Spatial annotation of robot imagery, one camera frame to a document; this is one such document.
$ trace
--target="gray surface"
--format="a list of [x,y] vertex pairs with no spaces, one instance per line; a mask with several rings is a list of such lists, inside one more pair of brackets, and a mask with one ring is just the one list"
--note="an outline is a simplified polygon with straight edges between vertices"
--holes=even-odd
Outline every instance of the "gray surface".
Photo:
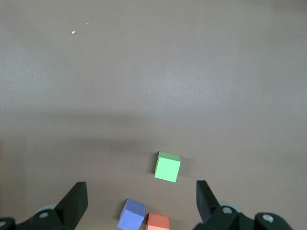
[[[306,25],[305,0],[1,0],[0,215],[86,181],[79,230],[116,230],[127,198],[191,230],[205,179],[304,230]],[[160,150],[176,183],[153,176]]]

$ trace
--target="foam block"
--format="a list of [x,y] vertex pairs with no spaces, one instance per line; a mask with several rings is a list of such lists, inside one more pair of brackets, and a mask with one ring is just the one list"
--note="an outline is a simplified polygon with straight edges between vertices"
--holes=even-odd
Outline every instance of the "foam block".
[[119,217],[118,228],[138,230],[145,218],[145,205],[128,199]]
[[169,230],[168,217],[149,213],[146,230]]
[[155,167],[155,178],[176,182],[180,168],[180,158],[167,152],[159,152]]

